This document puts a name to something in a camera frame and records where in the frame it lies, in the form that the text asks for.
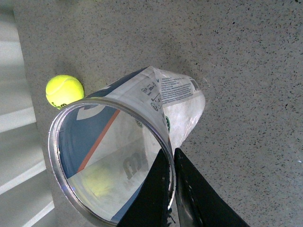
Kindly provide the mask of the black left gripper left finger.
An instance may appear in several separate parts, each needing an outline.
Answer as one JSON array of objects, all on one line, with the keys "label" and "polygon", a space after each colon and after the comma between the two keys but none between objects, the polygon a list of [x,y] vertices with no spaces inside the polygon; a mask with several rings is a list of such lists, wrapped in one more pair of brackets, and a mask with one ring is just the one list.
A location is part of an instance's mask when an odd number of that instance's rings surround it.
[{"label": "black left gripper left finger", "polygon": [[166,153],[160,149],[141,189],[118,222],[119,227],[168,227],[176,176]]}]

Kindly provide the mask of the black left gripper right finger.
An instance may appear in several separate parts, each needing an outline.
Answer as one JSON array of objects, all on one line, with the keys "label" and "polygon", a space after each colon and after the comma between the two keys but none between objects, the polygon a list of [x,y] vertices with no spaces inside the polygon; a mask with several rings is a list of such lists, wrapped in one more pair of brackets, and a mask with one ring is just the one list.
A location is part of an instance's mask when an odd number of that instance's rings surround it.
[{"label": "black left gripper right finger", "polygon": [[175,149],[176,204],[181,227],[247,227],[180,148]]}]

